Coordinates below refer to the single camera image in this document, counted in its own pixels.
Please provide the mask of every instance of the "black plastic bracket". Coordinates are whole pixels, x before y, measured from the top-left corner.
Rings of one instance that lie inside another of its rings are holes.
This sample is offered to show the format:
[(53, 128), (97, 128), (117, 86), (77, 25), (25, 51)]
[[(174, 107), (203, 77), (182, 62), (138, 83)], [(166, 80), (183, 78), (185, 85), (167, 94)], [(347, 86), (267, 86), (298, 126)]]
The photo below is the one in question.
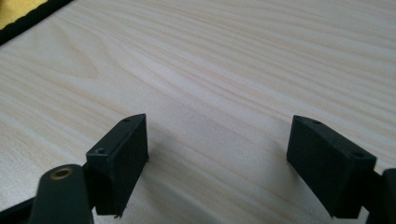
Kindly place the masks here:
[(396, 223), (396, 169), (377, 174), (374, 155), (325, 124), (294, 116), (287, 159), (332, 217), (357, 218), (364, 206), (367, 223)]
[(120, 121), (86, 154), (87, 163), (46, 172), (35, 198), (0, 212), (0, 223), (92, 223), (122, 216), (149, 159), (146, 115)]

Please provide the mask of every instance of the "screw hole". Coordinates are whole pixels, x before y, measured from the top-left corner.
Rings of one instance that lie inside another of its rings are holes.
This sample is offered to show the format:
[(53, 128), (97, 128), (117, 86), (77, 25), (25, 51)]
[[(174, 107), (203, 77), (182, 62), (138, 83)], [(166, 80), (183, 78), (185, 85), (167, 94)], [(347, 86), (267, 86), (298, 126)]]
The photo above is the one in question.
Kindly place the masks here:
[(69, 168), (69, 167), (66, 167), (66, 168), (62, 168), (62, 169), (59, 169), (57, 171), (54, 171), (50, 175), (50, 178), (53, 179), (53, 180), (60, 180), (60, 179), (67, 178), (72, 173), (73, 173), (73, 169)]
[(106, 150), (101, 147), (101, 148), (96, 149), (95, 152), (98, 153), (98, 154), (105, 154)]

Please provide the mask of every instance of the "brass insert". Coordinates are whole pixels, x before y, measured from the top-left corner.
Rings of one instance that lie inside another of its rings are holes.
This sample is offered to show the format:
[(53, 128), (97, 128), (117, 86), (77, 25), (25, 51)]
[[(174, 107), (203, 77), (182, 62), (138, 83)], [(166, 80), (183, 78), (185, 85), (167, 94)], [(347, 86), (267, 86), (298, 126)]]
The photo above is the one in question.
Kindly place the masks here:
[(50, 178), (53, 180), (60, 180), (67, 178), (71, 174), (73, 174), (73, 169), (70, 167), (64, 167), (62, 169), (52, 172), (52, 174), (50, 174)]

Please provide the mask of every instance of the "wooden table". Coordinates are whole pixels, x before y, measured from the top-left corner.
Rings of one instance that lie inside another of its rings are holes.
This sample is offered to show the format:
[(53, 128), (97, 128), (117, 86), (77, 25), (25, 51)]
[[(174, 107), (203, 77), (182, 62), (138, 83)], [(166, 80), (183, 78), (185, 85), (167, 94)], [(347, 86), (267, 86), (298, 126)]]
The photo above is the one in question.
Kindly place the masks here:
[(298, 114), (396, 166), (396, 3), (74, 1), (0, 48), (0, 210), (139, 113), (150, 161), (96, 223), (364, 223), (286, 151)]

